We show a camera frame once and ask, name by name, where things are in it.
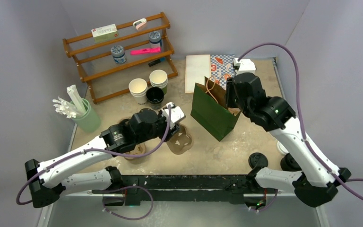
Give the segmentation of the brown pulp cup carrier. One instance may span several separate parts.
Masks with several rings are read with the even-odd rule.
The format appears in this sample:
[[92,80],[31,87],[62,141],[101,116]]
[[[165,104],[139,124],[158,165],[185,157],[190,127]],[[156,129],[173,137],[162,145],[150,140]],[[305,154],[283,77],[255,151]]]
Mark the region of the brown pulp cup carrier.
[[181,155],[193,146],[193,138],[186,126],[180,124],[180,130],[166,144],[172,153]]

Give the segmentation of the green paper bag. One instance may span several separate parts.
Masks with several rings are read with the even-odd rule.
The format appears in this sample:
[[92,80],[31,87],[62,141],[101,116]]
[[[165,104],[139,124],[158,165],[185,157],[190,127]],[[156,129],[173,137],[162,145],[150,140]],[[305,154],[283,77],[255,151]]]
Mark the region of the green paper bag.
[[239,109],[226,107],[224,90],[211,78],[195,84],[190,115],[217,141],[222,141],[235,127]]

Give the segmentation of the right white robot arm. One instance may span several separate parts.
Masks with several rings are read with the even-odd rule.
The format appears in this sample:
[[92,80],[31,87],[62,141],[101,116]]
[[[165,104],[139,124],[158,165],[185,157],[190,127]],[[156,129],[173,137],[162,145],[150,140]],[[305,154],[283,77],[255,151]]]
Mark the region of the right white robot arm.
[[242,73],[226,80],[225,103],[239,108],[250,121],[276,138],[297,162],[300,171],[280,171],[257,166],[247,174],[251,192],[272,188],[294,193],[304,204],[318,207],[330,202],[337,187],[351,176],[347,168],[339,168],[320,151],[301,128],[300,119],[279,96],[267,96],[260,78]]

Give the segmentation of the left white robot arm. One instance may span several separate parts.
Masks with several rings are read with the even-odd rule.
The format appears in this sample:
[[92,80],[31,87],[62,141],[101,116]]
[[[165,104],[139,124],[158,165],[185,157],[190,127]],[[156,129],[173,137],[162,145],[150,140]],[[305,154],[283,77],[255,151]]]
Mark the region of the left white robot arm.
[[85,145],[57,158],[39,162],[30,159],[25,162],[27,183],[34,208],[42,208],[56,202],[61,196],[87,190],[117,193],[122,180],[116,168],[81,174],[80,171],[113,157],[132,157],[130,154],[137,145],[148,140],[160,138],[156,151],[170,140],[180,129],[185,119],[183,110],[169,103],[158,112],[144,108],[130,118],[119,121],[94,137]]

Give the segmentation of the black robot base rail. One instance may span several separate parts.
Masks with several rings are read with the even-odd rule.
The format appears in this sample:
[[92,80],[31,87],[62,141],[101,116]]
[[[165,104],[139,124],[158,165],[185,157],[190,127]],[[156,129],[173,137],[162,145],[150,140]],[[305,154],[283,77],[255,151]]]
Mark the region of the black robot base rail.
[[254,206],[275,191],[254,186],[246,175],[123,175],[103,192],[124,195],[127,206],[150,200]]

